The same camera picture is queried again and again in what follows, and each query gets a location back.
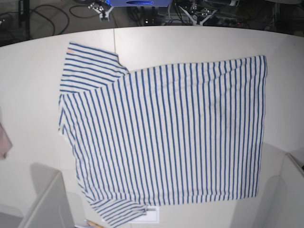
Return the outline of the blue white striped T-shirt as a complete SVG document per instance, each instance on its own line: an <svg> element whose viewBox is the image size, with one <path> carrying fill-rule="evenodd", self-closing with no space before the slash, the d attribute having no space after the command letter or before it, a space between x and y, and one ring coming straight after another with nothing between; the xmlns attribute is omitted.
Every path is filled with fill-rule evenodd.
<svg viewBox="0 0 304 228"><path fill-rule="evenodd" d="M257 196L266 76L264 55L130 72L69 43L58 131L93 210L117 228L149 206Z"/></svg>

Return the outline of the white rectangular tray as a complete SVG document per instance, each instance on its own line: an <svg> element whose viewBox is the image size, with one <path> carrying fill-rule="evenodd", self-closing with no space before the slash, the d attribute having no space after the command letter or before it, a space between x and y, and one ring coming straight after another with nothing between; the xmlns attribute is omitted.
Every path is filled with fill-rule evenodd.
<svg viewBox="0 0 304 228"><path fill-rule="evenodd" d="M148 207L146 214L131 221L134 224L158 224L160 222L160 207Z"/></svg>

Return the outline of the blue device box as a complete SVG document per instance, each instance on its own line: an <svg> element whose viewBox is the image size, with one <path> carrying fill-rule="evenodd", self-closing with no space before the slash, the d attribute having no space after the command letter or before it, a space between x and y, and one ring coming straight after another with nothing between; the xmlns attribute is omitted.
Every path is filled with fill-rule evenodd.
<svg viewBox="0 0 304 228"><path fill-rule="evenodd" d="M107 0L113 7L167 7L171 0Z"/></svg>

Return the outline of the wooden pencil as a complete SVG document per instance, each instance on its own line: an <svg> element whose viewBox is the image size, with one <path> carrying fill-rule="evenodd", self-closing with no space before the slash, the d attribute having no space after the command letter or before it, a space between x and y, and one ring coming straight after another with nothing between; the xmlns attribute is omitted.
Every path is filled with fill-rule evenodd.
<svg viewBox="0 0 304 228"><path fill-rule="evenodd" d="M92 221L89 221L87 219L85 221L86 221L87 225L89 225L89 226L92 226L92 227L95 227L95 228L102 228L100 225L98 225L98 224L96 224Z"/></svg>

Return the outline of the left white partition panel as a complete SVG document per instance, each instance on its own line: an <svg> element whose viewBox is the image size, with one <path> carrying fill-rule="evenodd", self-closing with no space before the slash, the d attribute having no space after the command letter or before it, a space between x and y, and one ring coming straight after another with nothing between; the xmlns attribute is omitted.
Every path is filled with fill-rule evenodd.
<svg viewBox="0 0 304 228"><path fill-rule="evenodd" d="M73 228L75 226L61 172L55 171L25 216L8 213L0 207L2 228Z"/></svg>

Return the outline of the white partition panel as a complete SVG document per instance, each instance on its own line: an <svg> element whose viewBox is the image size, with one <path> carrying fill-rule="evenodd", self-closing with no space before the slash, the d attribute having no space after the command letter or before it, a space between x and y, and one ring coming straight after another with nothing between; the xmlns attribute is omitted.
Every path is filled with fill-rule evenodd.
<svg viewBox="0 0 304 228"><path fill-rule="evenodd" d="M8 213L0 207L2 228L73 228L75 226L61 172L55 171L25 216Z"/></svg>
<svg viewBox="0 0 304 228"><path fill-rule="evenodd" d="M302 228L304 226L304 163L286 153L280 174L270 177L263 189L252 221L245 222L245 210L253 203L238 203L231 228Z"/></svg>

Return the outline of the pink cloth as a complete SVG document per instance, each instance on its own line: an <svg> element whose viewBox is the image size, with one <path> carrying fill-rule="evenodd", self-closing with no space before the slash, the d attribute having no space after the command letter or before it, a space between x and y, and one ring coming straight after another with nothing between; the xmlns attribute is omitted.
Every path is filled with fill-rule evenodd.
<svg viewBox="0 0 304 228"><path fill-rule="evenodd" d="M5 129L0 125L0 159L4 160L7 157L8 152L12 148L12 143L5 131Z"/></svg>

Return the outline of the right white partition panel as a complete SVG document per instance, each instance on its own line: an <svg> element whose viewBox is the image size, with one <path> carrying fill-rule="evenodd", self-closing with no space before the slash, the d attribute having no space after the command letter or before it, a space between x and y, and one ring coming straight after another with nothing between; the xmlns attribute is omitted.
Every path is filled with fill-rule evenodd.
<svg viewBox="0 0 304 228"><path fill-rule="evenodd" d="M245 210L253 203L238 203L231 228L302 228L304 226L304 163L286 153L280 174L270 177L263 189L252 221L245 222Z"/></svg>

